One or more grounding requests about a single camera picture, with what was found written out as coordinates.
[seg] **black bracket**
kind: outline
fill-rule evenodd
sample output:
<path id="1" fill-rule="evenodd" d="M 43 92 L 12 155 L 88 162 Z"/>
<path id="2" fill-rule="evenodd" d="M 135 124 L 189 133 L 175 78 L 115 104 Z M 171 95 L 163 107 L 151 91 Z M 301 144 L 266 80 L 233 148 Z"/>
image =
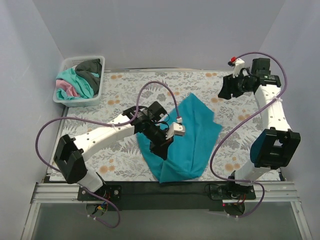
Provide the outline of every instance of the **black bracket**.
<path id="1" fill-rule="evenodd" d="M 256 199 L 256 194 L 253 186 L 240 186 L 234 182 L 224 182 L 219 184 L 210 184 L 210 198 L 212 200 L 232 200 L 238 199 L 239 196 L 245 194 L 245 199 Z"/>
<path id="2" fill-rule="evenodd" d="M 276 170 L 286 167 L 301 141 L 298 132 L 265 129 L 250 149 L 250 160 L 256 168 Z"/>
<path id="3" fill-rule="evenodd" d="M 109 199 L 111 202 L 116 202 L 121 200 L 122 196 L 122 187 L 121 185 L 103 185 L 95 194 Z M 78 201 L 99 201 L 96 197 L 87 193 L 82 187 L 79 188 Z"/>

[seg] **white connector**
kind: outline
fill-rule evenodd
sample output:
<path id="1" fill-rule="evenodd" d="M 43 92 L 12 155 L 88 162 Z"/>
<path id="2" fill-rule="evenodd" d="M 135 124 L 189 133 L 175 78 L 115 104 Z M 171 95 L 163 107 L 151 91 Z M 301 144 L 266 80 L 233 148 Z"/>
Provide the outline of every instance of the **white connector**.
<path id="1" fill-rule="evenodd" d="M 181 136 L 183 137 L 186 133 L 186 129 L 185 126 L 183 126 L 182 124 L 178 124 L 176 122 L 171 123 L 168 132 L 165 135 L 165 139 L 170 139 L 172 138 L 174 135 L 177 136 Z"/>
<path id="2" fill-rule="evenodd" d="M 178 124 L 182 124 L 182 117 L 180 116 L 180 117 L 177 117 L 176 118 L 176 122 L 178 123 Z"/>
<path id="3" fill-rule="evenodd" d="M 241 58 L 237 58 L 237 60 L 235 60 L 233 63 L 234 63 L 234 68 L 233 68 L 232 77 L 235 78 L 239 76 L 241 69 L 244 69 L 246 67 L 246 63 Z"/>

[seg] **pink cloth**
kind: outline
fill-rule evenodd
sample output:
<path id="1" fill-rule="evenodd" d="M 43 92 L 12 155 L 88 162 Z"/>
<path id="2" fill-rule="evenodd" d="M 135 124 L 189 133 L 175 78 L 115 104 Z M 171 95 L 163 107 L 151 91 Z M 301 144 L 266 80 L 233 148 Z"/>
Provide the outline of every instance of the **pink cloth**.
<path id="1" fill-rule="evenodd" d="M 72 97 L 79 97 L 79 94 L 76 92 L 76 89 L 74 86 L 72 86 L 70 83 L 66 82 L 65 80 L 62 79 L 57 79 L 55 81 L 55 86 L 58 89 L 63 89 L 65 90 L 66 94 L 68 96 L 72 96 Z"/>

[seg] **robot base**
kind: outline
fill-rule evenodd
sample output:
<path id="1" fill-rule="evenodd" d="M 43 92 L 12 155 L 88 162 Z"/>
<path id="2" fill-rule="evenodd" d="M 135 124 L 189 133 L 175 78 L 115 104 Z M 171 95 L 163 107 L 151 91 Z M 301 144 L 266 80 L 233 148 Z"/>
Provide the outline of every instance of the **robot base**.
<path id="1" fill-rule="evenodd" d="M 121 185 L 103 185 L 100 187 L 95 194 L 110 200 L 111 202 L 116 202 L 121 199 L 122 196 L 122 187 Z M 99 201 L 96 197 L 87 193 L 82 187 L 79 188 L 78 201 Z"/>

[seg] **black mount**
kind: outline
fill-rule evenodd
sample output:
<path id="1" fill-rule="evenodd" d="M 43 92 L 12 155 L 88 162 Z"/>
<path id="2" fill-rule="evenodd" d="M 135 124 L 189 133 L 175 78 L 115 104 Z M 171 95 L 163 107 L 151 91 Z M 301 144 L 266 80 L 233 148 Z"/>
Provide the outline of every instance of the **black mount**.
<path id="1" fill-rule="evenodd" d="M 107 198 L 111 202 L 116 202 L 121 200 L 122 187 L 121 185 L 104 184 L 95 192 L 95 194 L 97 194 L 102 198 Z M 98 201 L 99 199 L 87 193 L 82 187 L 79 187 L 77 200 L 78 201 Z"/>
<path id="2" fill-rule="evenodd" d="M 250 149 L 250 159 L 256 168 L 276 170 L 286 167 L 301 141 L 298 132 L 265 129 Z"/>

